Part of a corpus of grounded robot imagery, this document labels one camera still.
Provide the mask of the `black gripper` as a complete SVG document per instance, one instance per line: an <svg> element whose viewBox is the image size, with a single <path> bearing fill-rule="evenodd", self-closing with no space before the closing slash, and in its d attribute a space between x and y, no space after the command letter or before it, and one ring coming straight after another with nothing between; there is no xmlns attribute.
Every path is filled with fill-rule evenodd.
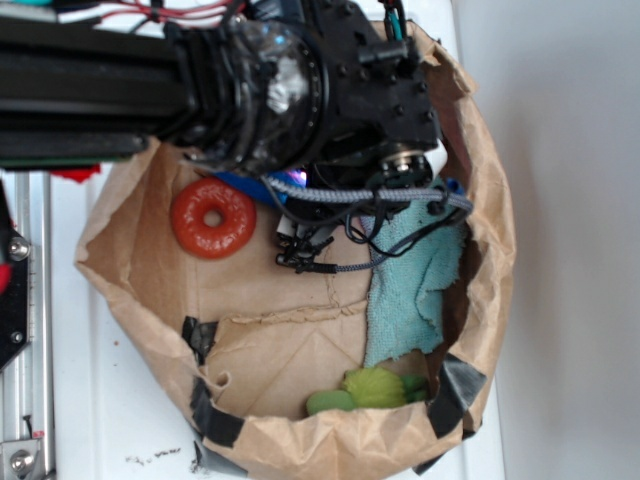
<svg viewBox="0 0 640 480"><path fill-rule="evenodd" d="M384 4L377 33L353 1L279 4L279 167L307 188L280 202L294 231L392 219L433 180L441 138L403 9Z"/></svg>

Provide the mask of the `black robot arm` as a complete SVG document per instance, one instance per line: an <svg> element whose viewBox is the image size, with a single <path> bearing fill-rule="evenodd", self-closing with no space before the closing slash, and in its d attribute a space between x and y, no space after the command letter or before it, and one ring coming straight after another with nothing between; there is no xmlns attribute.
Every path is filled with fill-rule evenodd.
<svg viewBox="0 0 640 480"><path fill-rule="evenodd" d="M441 170L437 114L402 5L376 29L352 1L234 1L213 27L159 38L3 17L1 165L60 170L128 158L152 139L191 163L302 198L396 213Z"/></svg>

